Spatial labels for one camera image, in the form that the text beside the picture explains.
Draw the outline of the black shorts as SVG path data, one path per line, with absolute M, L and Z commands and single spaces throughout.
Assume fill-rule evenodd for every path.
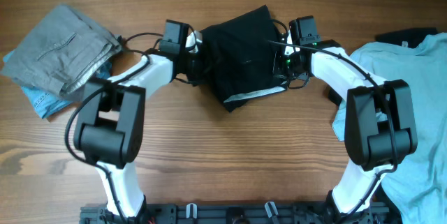
M 252 98 L 286 90 L 286 81 L 273 75 L 277 31 L 267 6 L 212 25 L 201 31 L 200 55 L 207 62 L 206 83 L 217 100 L 232 112 Z

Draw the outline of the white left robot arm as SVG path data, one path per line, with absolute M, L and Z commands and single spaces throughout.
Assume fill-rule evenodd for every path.
M 107 203 L 83 207 L 81 223 L 155 223 L 141 191 L 134 160 L 142 144 L 145 101 L 177 74 L 201 71 L 201 34 L 186 23 L 166 21 L 156 45 L 120 75 L 93 78 L 66 125 L 64 141 L 75 159 L 95 167 Z

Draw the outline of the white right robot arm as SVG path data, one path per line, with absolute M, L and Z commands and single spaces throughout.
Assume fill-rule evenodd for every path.
M 321 40 L 312 16 L 285 25 L 276 44 L 282 52 L 273 71 L 288 82 L 299 75 L 328 84 L 346 103 L 344 145 L 349 162 L 328 193 L 326 223 L 346 223 L 370 210 L 383 178 L 397 171 L 417 148 L 411 90 L 404 80 L 388 81 L 349 58 L 333 40 Z

